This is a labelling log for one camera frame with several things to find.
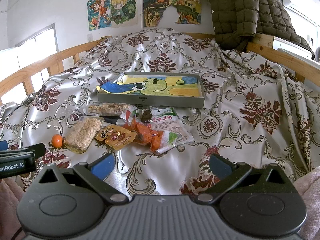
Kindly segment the small orange fruit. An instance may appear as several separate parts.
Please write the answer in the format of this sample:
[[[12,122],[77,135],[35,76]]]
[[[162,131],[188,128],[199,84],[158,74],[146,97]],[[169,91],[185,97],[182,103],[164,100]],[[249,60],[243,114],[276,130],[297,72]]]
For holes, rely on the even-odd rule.
[[[61,148],[63,146],[63,137],[59,134],[55,134],[53,135],[51,142],[54,148]]]

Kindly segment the rice cracker snack pack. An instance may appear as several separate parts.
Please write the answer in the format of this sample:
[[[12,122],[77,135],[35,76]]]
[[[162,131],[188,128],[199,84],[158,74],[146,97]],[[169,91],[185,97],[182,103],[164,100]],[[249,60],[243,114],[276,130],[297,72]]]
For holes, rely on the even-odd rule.
[[[71,151],[82,154],[101,129],[104,120],[97,116],[84,116],[66,133],[64,145]]]

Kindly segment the golden brown snack packet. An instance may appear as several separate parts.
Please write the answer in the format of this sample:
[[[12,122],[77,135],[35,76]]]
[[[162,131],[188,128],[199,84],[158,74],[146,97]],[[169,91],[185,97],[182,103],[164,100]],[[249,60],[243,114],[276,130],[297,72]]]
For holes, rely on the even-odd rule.
[[[95,140],[118,151],[132,143],[135,140],[136,135],[136,132],[132,132],[121,126],[108,125],[97,133]]]

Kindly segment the orange spicy snack bag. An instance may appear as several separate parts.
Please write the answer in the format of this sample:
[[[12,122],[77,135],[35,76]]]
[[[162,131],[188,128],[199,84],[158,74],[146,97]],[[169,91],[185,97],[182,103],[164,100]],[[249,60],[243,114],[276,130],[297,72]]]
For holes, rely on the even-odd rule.
[[[130,131],[136,132],[135,142],[140,145],[148,145],[151,152],[156,152],[161,145],[161,139],[163,137],[162,131],[156,131],[151,128],[150,122],[143,123],[141,122],[134,113],[126,111],[122,113],[120,118],[125,121],[123,127]]]

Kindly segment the small dark brown snack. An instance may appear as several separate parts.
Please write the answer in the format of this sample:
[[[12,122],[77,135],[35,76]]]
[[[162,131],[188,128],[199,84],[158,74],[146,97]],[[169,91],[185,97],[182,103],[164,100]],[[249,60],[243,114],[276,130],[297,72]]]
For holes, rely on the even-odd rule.
[[[142,110],[141,115],[140,115],[141,122],[149,123],[151,119],[152,119],[151,110],[150,109]]]

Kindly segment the white dried tofu packet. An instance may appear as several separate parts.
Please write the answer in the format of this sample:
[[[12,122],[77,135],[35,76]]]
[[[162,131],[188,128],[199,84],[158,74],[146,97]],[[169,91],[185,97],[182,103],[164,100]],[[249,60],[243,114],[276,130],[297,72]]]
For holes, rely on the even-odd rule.
[[[151,108],[151,115],[151,128],[163,132],[161,145],[159,149],[156,150],[158,154],[165,153],[176,146],[194,140],[194,137],[187,131],[173,107],[153,107]]]

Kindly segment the floral satin bedspread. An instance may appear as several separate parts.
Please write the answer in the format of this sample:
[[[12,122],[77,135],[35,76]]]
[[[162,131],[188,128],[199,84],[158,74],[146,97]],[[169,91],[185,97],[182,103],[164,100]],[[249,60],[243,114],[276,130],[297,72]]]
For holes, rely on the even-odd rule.
[[[49,78],[21,104],[1,107],[1,138],[11,150],[42,142],[41,170],[54,163],[69,168],[92,162],[112,149],[94,139],[77,154],[53,148],[53,135],[67,135],[97,102],[97,88],[124,72],[137,77],[118,83],[129,95],[149,92],[195,94],[204,90],[204,107],[177,108],[188,134],[163,154],[131,143],[117,151],[107,181],[134,194],[198,194],[218,183],[209,158],[220,154],[254,167],[279,165],[291,180],[319,166],[319,92],[298,82],[284,67],[259,54],[222,50],[213,40],[196,40],[172,29],[151,29],[108,38],[78,64]]]

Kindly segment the mixed nut bar pack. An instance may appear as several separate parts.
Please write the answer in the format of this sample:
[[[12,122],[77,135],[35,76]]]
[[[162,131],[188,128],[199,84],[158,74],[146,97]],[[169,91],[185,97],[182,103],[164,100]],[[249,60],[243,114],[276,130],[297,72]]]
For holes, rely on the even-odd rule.
[[[94,102],[84,108],[84,113],[90,116],[120,116],[134,109],[134,106],[124,103]]]

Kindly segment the pink fuzzy blanket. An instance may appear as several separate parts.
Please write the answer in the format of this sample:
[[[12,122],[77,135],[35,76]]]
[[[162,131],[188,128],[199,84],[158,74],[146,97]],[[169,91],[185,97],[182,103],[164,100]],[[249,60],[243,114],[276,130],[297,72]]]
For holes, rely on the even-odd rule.
[[[304,239],[319,239],[320,227],[320,169],[315,168],[294,182],[307,208],[307,217],[299,231]]]

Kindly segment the window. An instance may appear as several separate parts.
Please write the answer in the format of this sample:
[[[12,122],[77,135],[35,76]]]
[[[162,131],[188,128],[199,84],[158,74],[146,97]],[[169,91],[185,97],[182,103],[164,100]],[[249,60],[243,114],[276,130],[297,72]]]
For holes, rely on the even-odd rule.
[[[17,46],[1,50],[1,81],[18,70],[43,60],[58,52],[54,23],[41,29]],[[44,81],[49,78],[48,70],[42,70],[31,76],[31,84],[35,91],[41,89]],[[27,96],[22,83],[9,90],[3,96],[3,104],[21,103]]]

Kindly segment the grey tray with painting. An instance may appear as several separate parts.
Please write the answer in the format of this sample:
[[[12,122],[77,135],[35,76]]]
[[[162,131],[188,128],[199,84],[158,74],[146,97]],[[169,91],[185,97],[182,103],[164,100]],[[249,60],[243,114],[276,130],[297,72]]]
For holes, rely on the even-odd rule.
[[[98,86],[97,97],[130,105],[204,107],[204,87],[196,74],[122,72]]]

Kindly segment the anime girl poster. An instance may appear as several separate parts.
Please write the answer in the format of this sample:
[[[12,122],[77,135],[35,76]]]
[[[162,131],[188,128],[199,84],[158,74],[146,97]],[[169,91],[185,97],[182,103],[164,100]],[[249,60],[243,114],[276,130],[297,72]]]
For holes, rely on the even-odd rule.
[[[87,2],[89,31],[111,26],[110,0],[89,0]]]

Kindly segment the olive quilted jacket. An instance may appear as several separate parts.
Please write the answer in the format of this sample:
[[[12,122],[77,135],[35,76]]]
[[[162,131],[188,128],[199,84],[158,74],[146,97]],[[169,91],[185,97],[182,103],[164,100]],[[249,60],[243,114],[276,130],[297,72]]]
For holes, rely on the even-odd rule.
[[[315,54],[297,35],[288,12],[279,0],[209,0],[215,40],[221,49],[243,50],[257,34],[271,35]]]

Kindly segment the blond boy poster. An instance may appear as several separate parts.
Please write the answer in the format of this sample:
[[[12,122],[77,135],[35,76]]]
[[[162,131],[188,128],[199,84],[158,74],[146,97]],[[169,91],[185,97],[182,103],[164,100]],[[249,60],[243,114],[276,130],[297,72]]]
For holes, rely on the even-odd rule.
[[[111,0],[111,27],[129,27],[137,25],[136,0]]]

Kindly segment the landscape painting poster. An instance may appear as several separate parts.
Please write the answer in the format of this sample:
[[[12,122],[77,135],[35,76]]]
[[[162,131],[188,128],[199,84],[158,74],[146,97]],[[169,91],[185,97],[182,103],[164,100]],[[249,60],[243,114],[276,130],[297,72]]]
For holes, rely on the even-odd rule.
[[[179,15],[176,24],[201,24],[201,5],[197,0],[172,0]]]

